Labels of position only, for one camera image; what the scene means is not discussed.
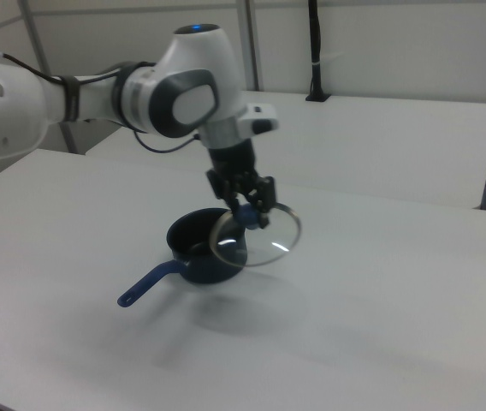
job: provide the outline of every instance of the cable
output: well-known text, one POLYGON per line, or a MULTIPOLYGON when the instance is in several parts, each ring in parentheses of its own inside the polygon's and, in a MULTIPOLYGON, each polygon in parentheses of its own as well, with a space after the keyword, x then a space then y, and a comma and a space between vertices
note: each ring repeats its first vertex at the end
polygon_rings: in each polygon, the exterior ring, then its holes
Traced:
POLYGON ((151 148, 144 141, 142 141, 136 131, 133 131, 133 133, 134 133, 134 138, 137 139, 137 141, 140 143, 141 146, 143 146, 149 152, 156 152, 156 153, 159 153, 159 154, 165 154, 165 153, 168 153, 168 152, 176 152, 177 150, 180 150, 182 147, 185 147, 188 144, 190 144, 192 141, 199 140, 199 135, 195 134, 190 140, 185 141, 184 143, 180 144, 177 147, 169 148, 168 150, 158 150, 157 148, 151 148))
MULTIPOLYGON (((0 57, 2 58, 5 58, 6 60, 9 60, 11 61, 12 63, 15 63, 16 65, 18 66, 21 66, 23 67, 24 69, 28 70, 29 72, 31 72, 32 74, 35 74, 37 75, 38 77, 44 79, 44 80, 47 80, 49 81, 50 83, 53 83, 53 84, 58 84, 60 86, 62 86, 64 83, 62 82, 62 80, 60 79, 57 79, 56 77, 53 77, 51 75, 48 75, 48 74, 45 74, 45 73, 42 73, 41 71, 29 66, 28 64, 22 62, 21 60, 19 60, 18 58, 16 57, 13 57, 11 56, 10 54, 7 54, 7 53, 2 53, 0 51, 0 57)), ((87 80, 81 80, 80 81, 80 85, 85 85, 85 84, 90 84, 90 83, 95 83, 97 81, 101 81, 101 80, 106 80, 106 79, 109 79, 111 77, 116 77, 117 76, 117 71, 113 72, 113 73, 109 73, 109 74, 105 74, 105 75, 101 75, 99 77, 95 77, 95 78, 92 78, 92 79, 87 79, 87 80)))

